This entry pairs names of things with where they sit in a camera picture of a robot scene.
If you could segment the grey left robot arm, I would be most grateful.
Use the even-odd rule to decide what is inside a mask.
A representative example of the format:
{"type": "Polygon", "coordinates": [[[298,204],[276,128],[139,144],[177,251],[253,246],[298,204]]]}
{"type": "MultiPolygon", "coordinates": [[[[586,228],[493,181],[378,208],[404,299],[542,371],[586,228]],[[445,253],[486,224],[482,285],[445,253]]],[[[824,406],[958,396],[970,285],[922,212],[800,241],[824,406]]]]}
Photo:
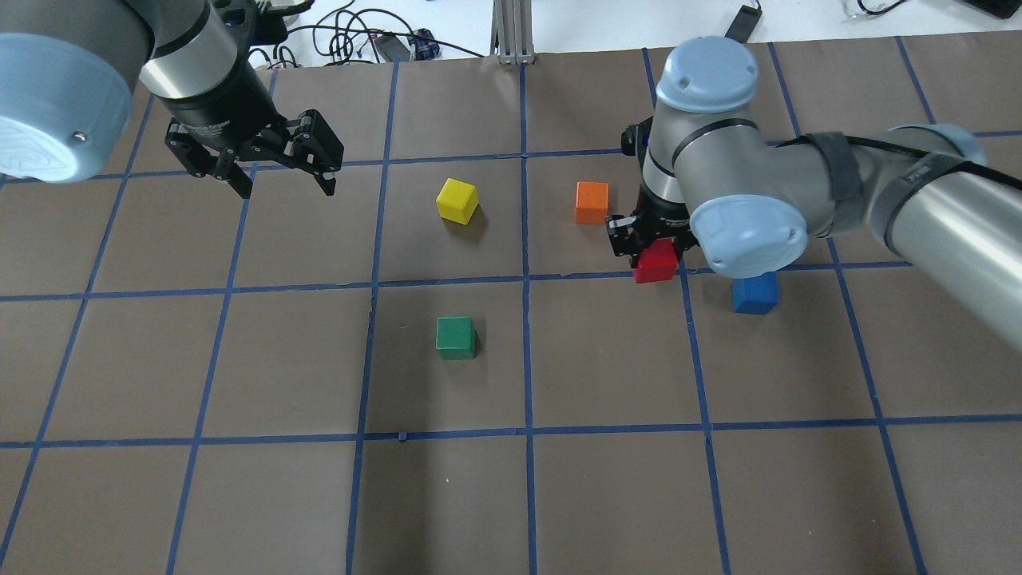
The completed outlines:
{"type": "Polygon", "coordinates": [[[168,110],[164,142],[197,178],[252,193],[245,161],[312,175],[326,196],[344,147],[318,110],[285,119],[248,60],[311,7],[270,1],[4,1],[2,173],[73,183],[107,165],[143,85],[168,110]]]}

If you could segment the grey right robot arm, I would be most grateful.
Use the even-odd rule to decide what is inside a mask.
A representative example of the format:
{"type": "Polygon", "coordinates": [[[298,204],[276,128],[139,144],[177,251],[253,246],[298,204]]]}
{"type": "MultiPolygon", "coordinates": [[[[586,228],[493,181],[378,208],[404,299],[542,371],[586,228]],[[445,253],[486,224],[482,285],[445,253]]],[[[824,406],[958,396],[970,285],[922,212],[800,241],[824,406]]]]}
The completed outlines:
{"type": "Polygon", "coordinates": [[[635,210],[595,222],[637,283],[668,280],[698,245],[705,269],[753,284],[802,257],[812,239],[866,228],[1014,347],[1020,345],[1020,182],[987,167],[953,125],[875,138],[807,133],[770,145],[749,112],[759,67],[730,38],[683,42],[655,84],[655,112],[621,135],[641,175],[635,210]]]}

